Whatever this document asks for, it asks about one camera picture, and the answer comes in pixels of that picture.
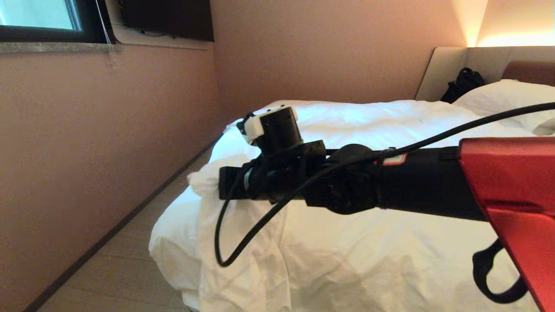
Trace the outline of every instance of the window sill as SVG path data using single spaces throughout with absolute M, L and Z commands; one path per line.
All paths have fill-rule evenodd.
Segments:
M 32 52 L 120 52 L 121 46 L 104 43 L 76 42 L 2 42 L 0 54 Z

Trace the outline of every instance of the black handle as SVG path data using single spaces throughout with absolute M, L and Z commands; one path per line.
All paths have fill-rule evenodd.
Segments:
M 487 285 L 486 278 L 493 267 L 493 258 L 501 249 L 503 249 L 503 244 L 497 239 L 487 249 L 478 251 L 472 256 L 474 282 L 482 294 L 493 302 L 512 303 L 522 298 L 528 292 L 528 286 L 526 286 L 522 276 L 518 278 L 511 288 L 500 294 L 492 293 Z

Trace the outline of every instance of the television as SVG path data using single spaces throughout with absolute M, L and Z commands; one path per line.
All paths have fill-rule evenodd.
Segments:
M 119 0 L 119 6 L 127 27 L 214 41 L 210 0 Z

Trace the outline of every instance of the black cable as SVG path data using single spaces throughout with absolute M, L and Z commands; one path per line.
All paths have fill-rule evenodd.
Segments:
M 224 213 L 225 213 L 225 209 L 227 208 L 228 204 L 229 204 L 229 199 L 226 199 L 224 202 L 224 205 L 221 209 L 220 215 L 218 217 L 218 222 L 216 223 L 216 232 L 215 232 L 215 237 L 214 237 L 214 243 L 215 243 L 215 249 L 216 249 L 216 260 L 218 261 L 218 264 L 222 267 L 226 267 L 231 265 L 235 259 L 239 256 L 239 254 L 241 254 L 241 252 L 243 251 L 243 249 L 245 249 L 245 247 L 247 246 L 247 244 L 253 239 L 253 237 L 258 233 L 258 231 L 260 231 L 265 225 L 266 223 L 268 223 L 273 217 L 274 215 L 276 215 L 281 208 L 283 208 L 288 202 L 290 202 L 292 199 L 294 199 L 297 194 L 301 193 L 306 187 L 308 187 L 312 182 L 314 182 L 315 180 L 321 178 L 322 176 L 336 170 L 342 167 L 348 167 L 350 165 L 354 165 L 354 164 L 358 164 L 364 161 L 368 161 L 368 162 L 373 162 L 374 160 L 376 160 L 378 157 L 384 157 L 384 158 L 389 158 L 389 157 L 394 157 L 400 154 L 405 154 L 408 152 L 411 152 L 415 149 L 424 147 L 426 145 L 441 141 L 445 138 L 448 138 L 452 135 L 455 135 L 457 133 L 487 124 L 487 123 L 492 123 L 492 122 L 496 122 L 498 120 L 501 119 L 505 119 L 505 118 L 510 118 L 510 117 L 515 117 L 515 116 L 519 116 L 519 115 L 524 115 L 524 114 L 529 114 L 529 113 L 534 113 L 534 112 L 541 112 L 544 110 L 551 110 L 551 109 L 555 109 L 555 102 L 552 103 L 545 103 L 545 104 L 537 104 L 537 105 L 530 105 L 530 106 L 526 106 L 526 107 L 521 107 L 521 108 L 516 108 L 516 109 L 511 109 L 511 110 L 507 110 L 505 112 L 501 112 L 501 113 L 497 113 L 491 116 L 486 116 L 480 119 L 476 119 L 473 120 L 471 122 L 459 125 L 458 127 L 454 127 L 452 129 L 449 129 L 445 132 L 442 132 L 438 135 L 434 135 L 433 137 L 424 139 L 422 141 L 407 145 L 405 147 L 399 148 L 399 149 L 395 149 L 395 150 L 391 150 L 389 152 L 386 152 L 385 156 L 383 155 L 382 151 L 376 151 L 374 153 L 374 155 L 370 156 L 370 157 L 361 157 L 361 158 L 355 158 L 349 162 L 345 162 L 345 163 L 341 163 L 338 165 L 334 165 L 334 166 L 330 166 L 327 167 L 321 171 L 319 171 L 318 173 L 314 174 L 313 176 L 311 176 L 309 179 L 306 179 L 300 186 L 298 186 L 295 190 L 293 190 L 289 195 L 287 195 L 286 197 L 284 197 L 282 200 L 280 200 L 277 204 L 275 204 L 254 226 L 252 229 L 250 229 L 250 231 L 245 235 L 245 237 L 243 237 L 243 239 L 241 240 L 241 242 L 239 243 L 239 245 L 235 248 L 235 250 L 231 253 L 231 256 L 229 256 L 229 258 L 226 261 L 222 261 L 221 260 L 221 254 L 220 254 L 220 227 L 221 227 L 221 222 L 224 219 Z M 254 161 L 251 161 L 248 166 L 250 166 L 249 168 L 251 168 L 254 165 Z M 237 186 L 239 180 L 243 177 L 243 175 L 246 173 L 248 169 L 244 169 L 243 172 L 241 172 L 241 174 L 239 174 L 237 176 L 237 178 L 235 179 L 235 182 L 233 184 L 233 186 L 230 189 L 230 194 L 233 194 L 234 188 Z

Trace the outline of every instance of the black strap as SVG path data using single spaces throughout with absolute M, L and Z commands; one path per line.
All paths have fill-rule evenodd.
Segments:
M 249 118 L 254 117 L 253 113 L 248 113 L 245 118 L 243 118 L 240 122 L 237 123 L 237 128 L 241 132 L 242 135 L 246 135 L 245 133 L 245 123 Z
M 387 209 L 387 207 L 383 206 L 382 197 L 381 197 L 381 181 L 382 181 L 382 168 L 384 167 L 384 161 L 387 158 L 387 154 L 395 150 L 395 147 L 389 147 L 388 149 L 384 149 L 380 151 L 380 155 L 378 159 L 376 159 L 376 166 L 378 167 L 378 172 L 376 174 L 376 206 L 380 207 L 381 209 Z
M 474 264 L 474 282 L 482 294 L 493 302 L 512 303 L 522 298 L 528 292 L 528 287 L 522 276 L 518 278 L 511 288 L 500 294 L 492 293 L 487 286 L 486 277 L 493 267 L 493 258 L 501 249 L 503 249 L 503 244 L 497 239 L 495 243 L 486 250 L 478 251 L 472 256 L 472 263 Z

